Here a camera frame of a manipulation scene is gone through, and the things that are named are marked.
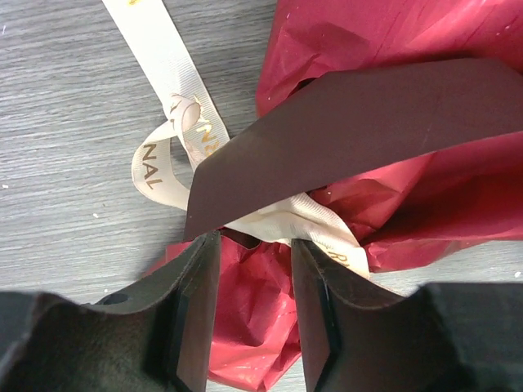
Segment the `cream printed ribbon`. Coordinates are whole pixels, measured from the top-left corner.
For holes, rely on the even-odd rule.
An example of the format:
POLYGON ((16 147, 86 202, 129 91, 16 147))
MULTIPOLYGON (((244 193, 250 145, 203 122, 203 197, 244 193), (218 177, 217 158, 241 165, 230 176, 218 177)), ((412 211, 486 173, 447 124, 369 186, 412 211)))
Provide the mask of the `cream printed ribbon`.
MULTIPOLYGON (((179 140, 196 168, 229 144, 228 131, 163 2, 106 1, 104 5, 167 119, 134 153, 133 184, 148 199, 186 211, 190 191, 173 172, 171 140, 179 140)), ((332 260, 363 278, 370 277, 365 250, 342 218, 305 193, 232 221, 228 228, 266 243, 311 240, 332 260)))

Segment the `red wrapping paper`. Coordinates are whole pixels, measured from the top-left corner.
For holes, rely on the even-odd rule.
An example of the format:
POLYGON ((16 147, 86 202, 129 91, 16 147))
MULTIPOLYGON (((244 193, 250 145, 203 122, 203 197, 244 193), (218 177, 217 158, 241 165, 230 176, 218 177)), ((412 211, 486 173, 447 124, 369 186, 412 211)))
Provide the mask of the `red wrapping paper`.
POLYGON ((267 391, 302 359, 291 252, 313 242, 232 221, 305 193, 374 273, 522 237, 519 1, 281 1, 257 108, 189 196, 185 237, 222 231, 214 381, 267 391))

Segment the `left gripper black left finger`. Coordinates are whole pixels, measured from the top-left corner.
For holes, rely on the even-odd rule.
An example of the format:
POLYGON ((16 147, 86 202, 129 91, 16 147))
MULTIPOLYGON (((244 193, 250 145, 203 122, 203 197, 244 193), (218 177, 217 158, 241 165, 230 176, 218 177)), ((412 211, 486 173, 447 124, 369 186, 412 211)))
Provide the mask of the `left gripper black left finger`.
POLYGON ((220 256, 220 234, 202 235, 95 304, 3 292, 2 390, 205 390, 220 256))

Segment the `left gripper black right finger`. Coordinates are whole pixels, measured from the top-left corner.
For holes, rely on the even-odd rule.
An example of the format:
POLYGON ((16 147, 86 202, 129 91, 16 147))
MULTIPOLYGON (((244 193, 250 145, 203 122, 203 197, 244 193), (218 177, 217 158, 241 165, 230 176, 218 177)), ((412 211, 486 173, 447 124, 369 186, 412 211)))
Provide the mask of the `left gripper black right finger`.
POLYGON ((429 283, 403 297, 292 245, 309 391, 519 391, 522 286, 429 283))

